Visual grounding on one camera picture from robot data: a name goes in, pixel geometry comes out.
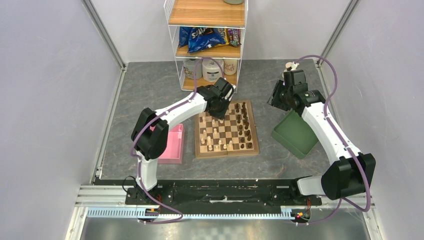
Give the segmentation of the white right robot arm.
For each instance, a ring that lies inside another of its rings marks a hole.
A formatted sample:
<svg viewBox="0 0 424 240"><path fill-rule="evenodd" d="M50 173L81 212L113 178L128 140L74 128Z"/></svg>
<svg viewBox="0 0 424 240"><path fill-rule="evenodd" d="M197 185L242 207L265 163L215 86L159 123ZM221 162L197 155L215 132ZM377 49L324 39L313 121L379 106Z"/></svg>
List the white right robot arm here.
<svg viewBox="0 0 424 240"><path fill-rule="evenodd" d="M308 124L323 146L329 168L321 176L298 178L288 191L289 200L300 205L310 195L324 195L331 200L365 193L370 197L370 184L376 160L362 153L343 133L332 117L319 90L310 90L303 70L289 70L278 80L268 104L296 112Z"/></svg>

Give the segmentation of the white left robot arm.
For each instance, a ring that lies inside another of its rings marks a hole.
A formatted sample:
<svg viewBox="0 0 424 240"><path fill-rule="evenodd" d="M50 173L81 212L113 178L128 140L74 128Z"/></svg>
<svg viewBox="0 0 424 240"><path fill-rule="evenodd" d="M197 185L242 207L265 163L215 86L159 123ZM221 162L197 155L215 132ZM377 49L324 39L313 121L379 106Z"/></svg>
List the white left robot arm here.
<svg viewBox="0 0 424 240"><path fill-rule="evenodd" d="M200 113L224 119L235 88L235 85L220 77L214 84L199 86L167 107L157 110L146 107L141 111L130 137L130 155L137 159L137 197L144 204L152 204L157 198L158 159L166 150L169 131Z"/></svg>

